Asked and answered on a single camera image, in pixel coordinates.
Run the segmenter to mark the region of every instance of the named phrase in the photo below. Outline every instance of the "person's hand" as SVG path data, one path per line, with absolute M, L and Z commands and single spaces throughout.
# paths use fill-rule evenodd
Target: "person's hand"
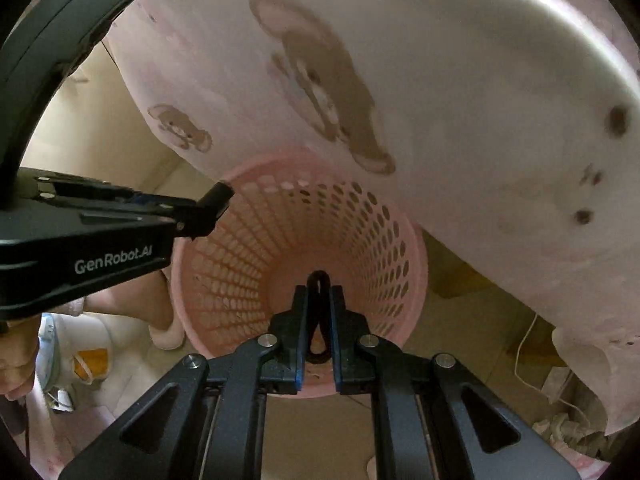
M 33 388 L 40 315 L 9 321 L 8 327 L 0 333 L 0 395 L 15 400 Z

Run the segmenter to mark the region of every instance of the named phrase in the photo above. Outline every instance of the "metal screw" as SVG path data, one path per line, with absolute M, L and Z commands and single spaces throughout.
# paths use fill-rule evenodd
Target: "metal screw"
M 182 364 L 192 370 L 200 368 L 204 362 L 205 359 L 200 354 L 188 354 L 182 358 Z
M 258 345 L 264 346 L 265 348 L 271 348 L 278 342 L 278 338 L 273 334 L 262 334 L 258 338 Z
M 365 334 L 360 336 L 360 344 L 364 346 L 364 348 L 375 348 L 378 346 L 380 339 L 378 339 L 373 334 Z
M 441 368 L 453 368 L 456 365 L 456 358 L 451 354 L 438 354 L 436 364 Z

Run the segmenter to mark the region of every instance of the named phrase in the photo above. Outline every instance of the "pink laundry basket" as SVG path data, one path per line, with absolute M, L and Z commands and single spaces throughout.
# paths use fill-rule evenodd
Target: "pink laundry basket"
M 424 242 L 407 216 L 306 151 L 259 157 L 225 180 L 236 195 L 216 229 L 174 250 L 172 298 L 201 354 L 227 354 L 266 332 L 314 270 L 343 286 L 347 308 L 373 333 L 404 344 L 427 288 Z M 319 330 L 312 349 L 323 349 Z M 333 393 L 331 361 L 307 363 L 297 397 Z

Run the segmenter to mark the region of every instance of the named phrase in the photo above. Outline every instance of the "white cable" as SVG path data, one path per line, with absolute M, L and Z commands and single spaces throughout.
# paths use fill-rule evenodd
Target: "white cable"
M 63 408 L 69 408 L 70 410 L 72 410 L 74 408 L 73 406 L 69 406 L 68 404 L 65 404 L 64 402 L 60 402 L 55 396 L 53 396 L 53 394 L 51 392 L 47 392 L 47 395 L 49 397 L 51 397 L 57 405 L 62 406 Z
M 520 344 L 518 345 L 518 351 L 516 352 L 516 362 L 513 365 L 513 375 L 516 376 L 516 379 L 519 380 L 522 384 L 524 384 L 525 386 L 528 386 L 529 388 L 531 388 L 532 390 L 536 390 L 539 394 L 542 394 L 546 397 L 546 399 L 549 401 L 550 404 L 552 404 L 551 399 L 549 397 L 546 396 L 546 394 L 540 389 L 540 388 L 536 388 L 533 384 L 529 384 L 527 383 L 527 381 L 525 381 L 522 377 L 520 377 L 518 375 L 518 361 L 520 360 L 520 350 L 522 349 L 522 345 L 524 344 L 524 342 L 527 340 L 527 337 L 529 337 L 529 334 L 531 334 L 531 331 L 533 330 L 533 326 L 536 324 L 536 321 L 538 320 L 538 314 L 536 314 L 533 318 L 533 321 L 531 322 L 531 325 L 529 326 L 529 329 L 527 330 L 527 333 L 524 335 L 524 337 L 522 338 L 522 341 L 520 342 Z M 591 423 L 589 422 L 589 419 L 587 418 L 587 416 L 584 414 L 584 412 L 578 408 L 578 406 L 575 406 L 574 404 L 567 402 L 564 399 L 560 399 L 558 398 L 558 400 L 556 400 L 555 402 L 562 402 L 563 404 L 569 406 L 570 408 L 573 408 L 576 412 L 580 413 L 580 415 L 582 416 L 582 418 L 586 421 L 587 423 L 587 428 L 591 429 Z

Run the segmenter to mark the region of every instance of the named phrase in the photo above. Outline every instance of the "cartoon bear graphic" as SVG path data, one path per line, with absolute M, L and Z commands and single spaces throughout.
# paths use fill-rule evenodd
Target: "cartoon bear graphic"
M 284 54 L 271 56 L 268 73 L 294 110 L 325 139 L 345 143 L 364 170 L 393 173 L 393 157 L 376 139 L 375 102 L 340 38 L 291 0 L 249 5 L 262 29 L 284 48 Z
M 197 128 L 189 116 L 171 105 L 152 106 L 147 113 L 160 122 L 160 129 L 172 134 L 172 144 L 183 150 L 193 146 L 201 153 L 211 149 L 211 136 Z

